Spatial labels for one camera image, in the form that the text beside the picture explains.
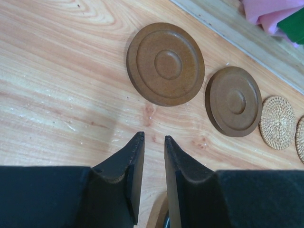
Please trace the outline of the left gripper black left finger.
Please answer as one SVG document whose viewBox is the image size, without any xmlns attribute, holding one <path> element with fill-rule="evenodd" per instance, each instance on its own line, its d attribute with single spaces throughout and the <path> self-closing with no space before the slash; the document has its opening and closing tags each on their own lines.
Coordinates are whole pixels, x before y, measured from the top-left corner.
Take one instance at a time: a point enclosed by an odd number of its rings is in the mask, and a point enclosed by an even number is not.
<svg viewBox="0 0 304 228">
<path fill-rule="evenodd" d="M 122 149 L 94 167 L 1 166 L 1 227 L 134 227 L 144 149 L 144 132 L 137 132 Z"/>
</svg>

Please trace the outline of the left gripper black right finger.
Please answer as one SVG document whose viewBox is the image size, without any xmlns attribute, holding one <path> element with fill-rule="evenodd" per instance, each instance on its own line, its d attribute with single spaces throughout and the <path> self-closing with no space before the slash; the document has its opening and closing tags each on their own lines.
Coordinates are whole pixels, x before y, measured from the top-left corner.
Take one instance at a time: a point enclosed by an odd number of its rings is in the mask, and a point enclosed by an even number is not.
<svg viewBox="0 0 304 228">
<path fill-rule="evenodd" d="M 172 228 L 301 228 L 301 170 L 213 171 L 164 140 Z"/>
</svg>

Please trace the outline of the brown wooden coaster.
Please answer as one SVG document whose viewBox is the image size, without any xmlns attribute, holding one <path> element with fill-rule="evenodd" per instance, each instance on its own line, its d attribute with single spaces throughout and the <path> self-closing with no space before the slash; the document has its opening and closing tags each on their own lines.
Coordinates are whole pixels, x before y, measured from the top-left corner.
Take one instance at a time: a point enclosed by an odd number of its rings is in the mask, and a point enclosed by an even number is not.
<svg viewBox="0 0 304 228">
<path fill-rule="evenodd" d="M 205 107 L 212 125 L 228 137 L 244 137 L 257 127 L 262 97 L 254 78 L 244 69 L 228 66 L 210 78 Z"/>
<path fill-rule="evenodd" d="M 177 106 L 200 91 L 205 65 L 201 50 L 182 28 L 170 23 L 143 27 L 132 39 L 126 67 L 138 93 L 160 106 Z"/>
</svg>

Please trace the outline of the woven rattan coaster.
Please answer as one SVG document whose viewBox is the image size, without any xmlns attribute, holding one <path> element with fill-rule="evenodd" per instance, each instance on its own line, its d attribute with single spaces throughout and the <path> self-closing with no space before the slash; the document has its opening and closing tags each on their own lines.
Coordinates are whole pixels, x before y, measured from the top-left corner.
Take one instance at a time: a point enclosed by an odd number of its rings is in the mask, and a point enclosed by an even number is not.
<svg viewBox="0 0 304 228">
<path fill-rule="evenodd" d="M 259 129 L 264 142 L 270 148 L 288 148 L 296 131 L 295 112 L 291 103 L 281 96 L 268 97 L 263 102 Z"/>
<path fill-rule="evenodd" d="M 302 116 L 297 124 L 295 133 L 295 147 L 297 155 L 302 163 L 304 163 L 304 117 Z"/>
</svg>

